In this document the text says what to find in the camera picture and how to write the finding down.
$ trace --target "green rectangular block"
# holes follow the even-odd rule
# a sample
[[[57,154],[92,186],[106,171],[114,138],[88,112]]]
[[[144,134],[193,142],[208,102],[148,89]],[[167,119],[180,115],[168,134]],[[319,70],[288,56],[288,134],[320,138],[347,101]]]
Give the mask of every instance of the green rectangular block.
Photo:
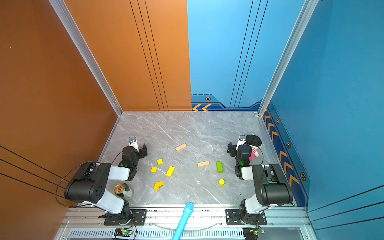
[[[216,162],[216,166],[217,166],[217,172],[218,173],[224,172],[223,164],[221,162]]]

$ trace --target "blue microphone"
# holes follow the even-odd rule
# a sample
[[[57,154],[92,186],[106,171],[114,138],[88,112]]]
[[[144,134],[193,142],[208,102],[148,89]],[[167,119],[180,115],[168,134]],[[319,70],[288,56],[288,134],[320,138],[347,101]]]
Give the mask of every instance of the blue microphone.
[[[175,232],[175,235],[173,235],[172,240],[179,240],[181,237],[181,234],[184,231],[185,225],[187,224],[187,221],[189,217],[191,216],[193,212],[194,205],[192,203],[187,203],[184,207],[183,216],[180,219],[179,225],[177,225],[177,229]]]

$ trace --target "orange chevron arrow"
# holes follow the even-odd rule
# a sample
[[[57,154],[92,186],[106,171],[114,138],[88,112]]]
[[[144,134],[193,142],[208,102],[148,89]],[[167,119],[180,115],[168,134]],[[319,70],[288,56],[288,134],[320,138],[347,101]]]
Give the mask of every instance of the orange chevron arrow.
[[[200,107],[201,106],[201,104],[198,104],[198,105],[196,105],[194,108],[192,108],[193,110],[195,110],[196,112],[198,111],[196,108],[198,108],[198,107]]]
[[[294,180],[295,182],[297,182],[297,184],[300,184],[299,183],[299,180],[297,180],[294,176],[292,176],[291,174],[289,175],[289,186],[292,187],[292,180]]]
[[[281,162],[281,156],[282,156],[282,155],[284,155],[284,156],[288,157],[288,156],[287,156],[287,154],[286,154],[285,152],[283,152],[283,151],[280,151],[280,162]]]
[[[285,174],[287,174],[287,167],[289,167],[290,169],[293,170],[292,165],[290,165],[290,164],[288,164],[287,162],[285,162],[285,163],[284,163],[284,172],[285,172]]]
[[[272,142],[273,142],[273,136],[274,136],[274,135],[279,136],[279,135],[277,134],[277,132],[272,131]]]
[[[274,127],[273,123],[268,123],[268,132],[271,132],[271,126]]]
[[[266,125],[266,120],[267,120],[267,118],[271,118],[270,116],[265,116],[265,125]]]
[[[203,107],[203,110],[207,112],[207,111],[208,111],[208,110],[207,110],[207,107],[209,107],[209,106],[211,106],[211,105],[208,104],[207,106]]]

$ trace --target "brown wall panel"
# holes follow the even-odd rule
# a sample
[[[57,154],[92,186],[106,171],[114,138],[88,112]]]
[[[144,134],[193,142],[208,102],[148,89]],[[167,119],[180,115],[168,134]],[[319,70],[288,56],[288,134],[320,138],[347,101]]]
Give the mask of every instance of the brown wall panel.
[[[0,16],[0,146],[59,176],[97,160],[117,116],[49,1],[6,0]],[[1,174],[51,192],[0,175],[2,236],[23,226],[52,239],[67,212],[52,194],[60,178],[4,148],[0,159],[54,184],[0,161]]]
[[[124,111],[190,110],[186,0],[65,3]]]

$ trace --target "blue wall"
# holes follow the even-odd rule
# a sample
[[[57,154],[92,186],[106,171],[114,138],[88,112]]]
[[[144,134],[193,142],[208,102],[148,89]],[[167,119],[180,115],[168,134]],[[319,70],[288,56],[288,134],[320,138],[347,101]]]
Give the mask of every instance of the blue wall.
[[[319,1],[272,104],[308,171],[320,239],[381,234],[383,219],[349,223],[383,217],[384,204],[339,213],[384,201],[384,187],[343,200],[384,184],[383,76],[384,1]]]
[[[192,94],[213,95],[225,107],[250,107],[260,101],[303,3],[304,0],[270,0],[266,8],[267,0],[254,0],[253,4],[251,0],[188,0]],[[260,27],[264,10],[265,16]]]

